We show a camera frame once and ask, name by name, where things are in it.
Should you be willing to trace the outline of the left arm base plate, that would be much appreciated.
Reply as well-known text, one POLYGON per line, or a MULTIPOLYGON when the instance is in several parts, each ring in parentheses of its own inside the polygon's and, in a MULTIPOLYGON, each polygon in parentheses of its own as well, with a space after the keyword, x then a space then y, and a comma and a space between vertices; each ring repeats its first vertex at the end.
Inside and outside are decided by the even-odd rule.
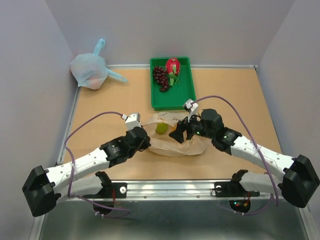
POLYGON ((112 182, 109 186, 97 185, 97 190, 82 196, 87 199, 125 199, 127 197, 128 184, 126 182, 112 182))

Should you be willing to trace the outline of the red dragon fruit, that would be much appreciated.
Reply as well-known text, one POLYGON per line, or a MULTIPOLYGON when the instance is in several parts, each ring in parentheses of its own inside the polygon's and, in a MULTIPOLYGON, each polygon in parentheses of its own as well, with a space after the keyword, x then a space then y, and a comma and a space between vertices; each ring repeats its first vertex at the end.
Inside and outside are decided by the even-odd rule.
POLYGON ((165 64, 165 72, 169 77, 169 86, 172 87, 179 79, 181 64, 175 57, 169 58, 165 64))

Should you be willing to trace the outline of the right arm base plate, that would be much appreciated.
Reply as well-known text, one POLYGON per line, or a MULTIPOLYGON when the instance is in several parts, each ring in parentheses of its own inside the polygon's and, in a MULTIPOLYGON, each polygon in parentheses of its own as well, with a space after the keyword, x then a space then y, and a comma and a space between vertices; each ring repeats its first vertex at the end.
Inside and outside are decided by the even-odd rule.
POLYGON ((238 182, 220 181, 214 184, 211 195, 217 198, 259 197, 259 191, 247 191, 238 182))

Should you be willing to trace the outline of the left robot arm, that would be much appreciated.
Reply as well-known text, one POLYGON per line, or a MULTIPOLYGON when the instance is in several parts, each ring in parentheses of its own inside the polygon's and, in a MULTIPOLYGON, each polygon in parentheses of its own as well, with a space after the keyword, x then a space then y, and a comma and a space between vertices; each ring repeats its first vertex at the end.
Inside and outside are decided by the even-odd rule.
POLYGON ((41 165, 29 173, 22 192, 33 217, 51 211, 68 197, 80 194, 106 197, 111 193, 105 169, 122 164, 150 147, 150 137, 141 127, 128 130, 124 136, 115 138, 91 153, 69 163, 44 169, 41 165), (87 176, 95 174, 99 179, 94 187, 87 176))

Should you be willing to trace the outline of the green pear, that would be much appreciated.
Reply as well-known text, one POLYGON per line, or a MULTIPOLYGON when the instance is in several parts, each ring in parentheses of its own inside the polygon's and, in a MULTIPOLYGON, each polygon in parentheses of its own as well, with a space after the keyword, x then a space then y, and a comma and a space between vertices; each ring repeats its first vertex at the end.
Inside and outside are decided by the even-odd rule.
POLYGON ((165 122, 159 122, 157 125, 156 125, 156 129, 155 129, 155 132, 159 135, 162 135, 162 134, 165 134, 168 130, 168 124, 165 123, 165 122))

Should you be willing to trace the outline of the dark red grape bunch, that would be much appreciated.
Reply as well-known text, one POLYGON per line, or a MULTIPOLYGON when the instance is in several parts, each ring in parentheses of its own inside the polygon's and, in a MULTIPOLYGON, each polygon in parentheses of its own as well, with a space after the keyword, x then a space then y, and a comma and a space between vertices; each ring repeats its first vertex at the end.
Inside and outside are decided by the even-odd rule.
POLYGON ((160 86, 160 92, 166 92, 169 89, 169 79, 165 69, 161 66, 155 66, 152 70, 153 79, 160 86))

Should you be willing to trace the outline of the orange plastic bag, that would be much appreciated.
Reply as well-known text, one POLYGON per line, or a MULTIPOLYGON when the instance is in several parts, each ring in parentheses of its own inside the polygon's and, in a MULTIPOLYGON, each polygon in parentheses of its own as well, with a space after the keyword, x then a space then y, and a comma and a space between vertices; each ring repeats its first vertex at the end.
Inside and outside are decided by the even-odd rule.
POLYGON ((150 137, 151 152, 166 157, 195 156, 203 154, 211 144, 207 138, 194 135, 191 140, 185 140, 182 144, 169 137, 169 133, 176 129, 177 123, 188 115, 182 112, 158 112, 141 125, 150 137), (168 124, 168 130, 164 134, 155 132, 158 123, 168 124))

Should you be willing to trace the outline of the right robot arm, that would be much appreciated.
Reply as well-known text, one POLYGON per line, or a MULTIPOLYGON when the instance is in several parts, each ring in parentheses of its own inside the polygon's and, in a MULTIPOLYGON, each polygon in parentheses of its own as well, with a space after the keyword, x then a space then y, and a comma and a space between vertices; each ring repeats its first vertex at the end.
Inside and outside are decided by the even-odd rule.
POLYGON ((266 174, 257 174, 239 170, 230 181, 224 181, 216 187, 215 195, 218 198, 268 193, 283 197, 295 207, 304 208, 320 185, 318 175, 307 157, 283 155, 254 145, 241 133, 224 126, 222 117, 214 109, 205 109, 201 115, 187 116, 178 121, 176 129, 169 136, 180 144, 184 140, 191 140, 193 136, 210 139, 217 150, 267 171, 266 174))

